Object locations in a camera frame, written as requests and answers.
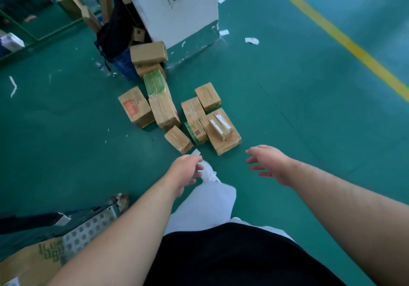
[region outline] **forearm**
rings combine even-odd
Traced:
[[[299,161],[285,182],[375,282],[406,283],[409,206]]]
[[[142,285],[176,198],[177,190],[165,179],[69,261],[49,285]]]

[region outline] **white pants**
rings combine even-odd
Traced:
[[[170,216],[165,234],[178,231],[202,231],[227,222],[252,226],[240,218],[232,218],[236,201],[236,189],[219,182],[205,182],[198,185],[185,201]],[[257,228],[287,237],[283,230],[272,226]]]

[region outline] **black shirt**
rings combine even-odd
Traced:
[[[228,222],[163,237],[145,285],[344,285],[292,240]]]

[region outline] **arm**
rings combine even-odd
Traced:
[[[48,283],[142,285],[155,259],[176,197],[200,177],[201,156],[184,155],[168,172]]]
[[[353,185],[266,145],[247,154],[251,170],[293,188],[355,263],[378,284],[409,279],[409,206]]]

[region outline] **person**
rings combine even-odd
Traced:
[[[376,284],[407,284],[409,206],[270,146],[246,153],[251,170],[297,192]],[[171,214],[197,177],[203,183]],[[231,218],[235,199],[201,156],[183,155],[48,285],[343,284],[284,231]]]

